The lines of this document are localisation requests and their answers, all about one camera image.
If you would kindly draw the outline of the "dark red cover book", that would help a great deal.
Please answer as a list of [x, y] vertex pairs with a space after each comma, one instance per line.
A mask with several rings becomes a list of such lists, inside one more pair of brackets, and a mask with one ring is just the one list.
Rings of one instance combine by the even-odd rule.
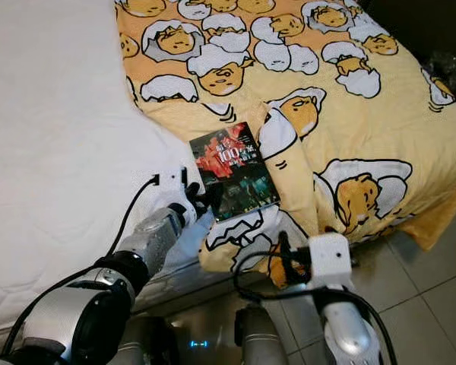
[[245, 122], [194, 138], [189, 145], [204, 188], [214, 194], [215, 220], [227, 221], [280, 201]]

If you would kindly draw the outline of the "white quilted mattress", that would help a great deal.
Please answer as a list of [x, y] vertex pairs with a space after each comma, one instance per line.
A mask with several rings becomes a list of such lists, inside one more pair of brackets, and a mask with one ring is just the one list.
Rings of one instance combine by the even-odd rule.
[[189, 149], [135, 105], [113, 0], [0, 0], [0, 336], [155, 209]]

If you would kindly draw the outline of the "yellow cartoon print blanket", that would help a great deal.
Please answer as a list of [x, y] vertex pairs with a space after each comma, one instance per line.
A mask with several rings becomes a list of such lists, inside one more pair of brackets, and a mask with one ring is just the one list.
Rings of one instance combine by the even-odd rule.
[[456, 215], [456, 100], [354, 0], [114, 0], [131, 96], [183, 141], [245, 122], [277, 204], [215, 221], [207, 271], [316, 234], [429, 249]]

